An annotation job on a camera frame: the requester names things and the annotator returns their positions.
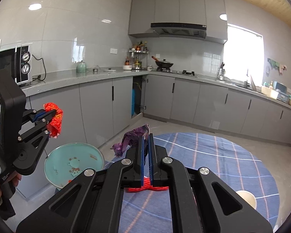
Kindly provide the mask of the red plastic bag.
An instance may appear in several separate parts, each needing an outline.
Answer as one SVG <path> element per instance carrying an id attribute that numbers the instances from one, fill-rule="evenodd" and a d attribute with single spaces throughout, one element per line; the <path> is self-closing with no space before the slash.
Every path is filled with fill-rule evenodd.
<path id="1" fill-rule="evenodd" d="M 46 103 L 43 107 L 46 112 L 55 110 L 55 116 L 47 125 L 47 129 L 50 137 L 57 138 L 61 133 L 63 110 L 60 109 L 55 103 Z"/>

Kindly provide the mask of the white paper bowl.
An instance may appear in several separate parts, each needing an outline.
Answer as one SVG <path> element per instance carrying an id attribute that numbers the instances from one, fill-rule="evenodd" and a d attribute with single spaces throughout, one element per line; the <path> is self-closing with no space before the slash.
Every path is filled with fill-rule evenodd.
<path id="1" fill-rule="evenodd" d="M 254 194 L 252 194 L 251 192 L 246 191 L 246 190 L 238 190 L 238 191 L 236 191 L 236 193 L 242 199 L 244 199 L 252 208 L 254 208 L 254 209 L 257 208 L 257 201 L 256 201 L 256 197 L 254 196 Z"/>

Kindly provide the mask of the purple wrapper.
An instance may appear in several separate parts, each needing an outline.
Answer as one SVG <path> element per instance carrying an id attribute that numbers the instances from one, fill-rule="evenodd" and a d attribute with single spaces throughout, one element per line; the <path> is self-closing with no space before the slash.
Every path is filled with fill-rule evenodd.
<path id="1" fill-rule="evenodd" d="M 150 133 L 150 127 L 148 124 L 135 128 L 131 131 L 127 131 L 120 143 L 116 143 L 112 146 L 115 157 L 122 157 L 123 154 L 130 148 L 139 145 L 139 139 L 145 138 L 148 140 Z"/>

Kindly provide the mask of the teal trash bin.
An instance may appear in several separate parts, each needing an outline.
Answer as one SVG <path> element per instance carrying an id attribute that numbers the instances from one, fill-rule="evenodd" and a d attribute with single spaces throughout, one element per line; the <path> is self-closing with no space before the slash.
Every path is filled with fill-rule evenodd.
<path id="1" fill-rule="evenodd" d="M 70 143 L 54 149 L 44 161 L 44 174 L 49 183 L 62 189 L 84 170 L 104 169 L 102 153 L 92 145 Z"/>

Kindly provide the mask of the kitchen faucet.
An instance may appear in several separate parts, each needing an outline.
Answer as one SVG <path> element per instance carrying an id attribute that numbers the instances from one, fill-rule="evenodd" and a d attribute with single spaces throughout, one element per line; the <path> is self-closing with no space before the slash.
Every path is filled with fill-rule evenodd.
<path id="1" fill-rule="evenodd" d="M 250 84 L 250 78 L 249 78 L 249 70 L 247 70 L 245 81 L 244 81 L 244 88 L 250 88 L 250 86 L 251 84 Z"/>

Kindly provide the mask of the black silver microwave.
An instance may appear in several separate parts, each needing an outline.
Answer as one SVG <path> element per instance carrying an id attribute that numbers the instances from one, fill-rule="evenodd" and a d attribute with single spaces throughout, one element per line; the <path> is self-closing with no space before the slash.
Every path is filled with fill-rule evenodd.
<path id="1" fill-rule="evenodd" d="M 6 70 L 17 85 L 32 82 L 32 55 L 30 44 L 16 45 L 0 50 L 0 70 Z"/>

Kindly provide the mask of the grey lower cabinets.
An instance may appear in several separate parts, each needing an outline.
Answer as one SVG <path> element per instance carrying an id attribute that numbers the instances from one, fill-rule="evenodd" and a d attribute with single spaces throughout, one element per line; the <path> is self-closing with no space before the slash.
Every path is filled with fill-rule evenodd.
<path id="1" fill-rule="evenodd" d="M 72 142 L 99 147 L 131 125 L 133 80 L 141 78 L 143 115 L 291 145 L 291 106 L 262 93 L 205 78 L 159 72 L 50 73 L 23 86 L 27 106 L 54 102 L 62 132 L 47 151 Z"/>

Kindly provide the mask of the grey cabinets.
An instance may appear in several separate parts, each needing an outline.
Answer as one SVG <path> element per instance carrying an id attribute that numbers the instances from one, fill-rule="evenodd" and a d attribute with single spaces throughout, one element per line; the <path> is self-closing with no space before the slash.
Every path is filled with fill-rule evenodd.
<path id="1" fill-rule="evenodd" d="M 168 35 L 157 34 L 151 23 L 200 24 L 207 26 L 207 36 L 200 40 L 224 44 L 228 39 L 225 15 L 224 0 L 132 0 L 128 33 L 133 37 L 160 37 Z"/>
<path id="2" fill-rule="evenodd" d="M 47 151 L 72 142 L 99 147 L 131 125 L 133 80 L 141 78 L 143 115 L 291 145 L 291 106 L 262 93 L 205 78 L 159 72 L 50 73 L 23 86 L 27 106 L 54 102 L 62 132 Z"/>

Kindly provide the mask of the blue plaid tablecloth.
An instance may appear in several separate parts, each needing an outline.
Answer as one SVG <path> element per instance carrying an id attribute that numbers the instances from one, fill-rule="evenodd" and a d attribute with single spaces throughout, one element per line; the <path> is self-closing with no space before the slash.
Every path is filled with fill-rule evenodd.
<path id="1" fill-rule="evenodd" d="M 154 144 L 153 135 L 124 135 L 114 149 L 125 158 L 106 170 L 103 190 L 106 215 L 91 231 L 118 232 L 125 189 L 144 184 L 144 160 L 149 160 L 153 187 L 168 187 L 173 232 L 272 232 L 261 214 L 207 167 L 185 167 Z"/>

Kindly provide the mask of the green ceramic teapot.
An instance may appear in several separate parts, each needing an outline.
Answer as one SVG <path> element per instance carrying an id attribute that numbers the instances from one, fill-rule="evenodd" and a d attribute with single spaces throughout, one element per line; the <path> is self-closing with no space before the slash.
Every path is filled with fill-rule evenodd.
<path id="1" fill-rule="evenodd" d="M 77 62 L 76 72 L 78 74 L 84 74 L 87 72 L 87 64 L 84 61 Z"/>

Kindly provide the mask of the spice rack with bottles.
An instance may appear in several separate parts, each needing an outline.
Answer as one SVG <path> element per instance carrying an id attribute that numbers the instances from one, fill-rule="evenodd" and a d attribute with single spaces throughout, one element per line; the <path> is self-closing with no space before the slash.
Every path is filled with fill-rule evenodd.
<path id="1" fill-rule="evenodd" d="M 149 60 L 149 49 L 147 41 L 139 41 L 129 47 L 124 70 L 147 70 Z"/>

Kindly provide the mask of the black wok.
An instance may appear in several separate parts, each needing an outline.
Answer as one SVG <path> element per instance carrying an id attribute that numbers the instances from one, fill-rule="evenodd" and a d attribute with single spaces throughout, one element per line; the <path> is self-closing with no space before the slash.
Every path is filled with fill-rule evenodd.
<path id="1" fill-rule="evenodd" d="M 156 65 L 159 68 L 163 69 L 170 69 L 173 66 L 173 63 L 166 61 L 165 59 L 163 61 L 158 60 L 156 57 L 151 56 L 151 58 L 155 61 Z"/>

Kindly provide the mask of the blue bread box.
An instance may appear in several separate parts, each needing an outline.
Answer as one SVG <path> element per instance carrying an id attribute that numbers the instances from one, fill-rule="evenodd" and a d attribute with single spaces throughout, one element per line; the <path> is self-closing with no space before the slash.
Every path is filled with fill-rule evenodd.
<path id="1" fill-rule="evenodd" d="M 277 100 L 287 103 L 289 101 L 289 96 L 287 94 L 287 87 L 280 82 L 273 82 L 273 89 L 278 92 Z"/>

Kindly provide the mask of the black range hood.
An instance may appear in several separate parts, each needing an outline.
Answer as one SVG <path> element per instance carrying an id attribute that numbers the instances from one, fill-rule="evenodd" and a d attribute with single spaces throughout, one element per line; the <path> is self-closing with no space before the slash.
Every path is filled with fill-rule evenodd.
<path id="1" fill-rule="evenodd" d="M 159 35 L 194 37 L 205 39 L 207 26 L 190 23 L 151 23 L 151 28 Z"/>

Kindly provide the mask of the grey upper cabinets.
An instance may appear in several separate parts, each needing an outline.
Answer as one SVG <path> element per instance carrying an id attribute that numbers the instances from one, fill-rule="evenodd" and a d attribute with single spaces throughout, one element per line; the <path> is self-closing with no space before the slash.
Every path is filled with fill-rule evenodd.
<path id="1" fill-rule="evenodd" d="M 160 37 L 168 35 L 157 34 L 151 23 L 200 24 L 207 26 L 207 36 L 200 40 L 224 44 L 228 39 L 225 15 L 224 0 L 132 0 L 128 33 L 133 37 Z"/>

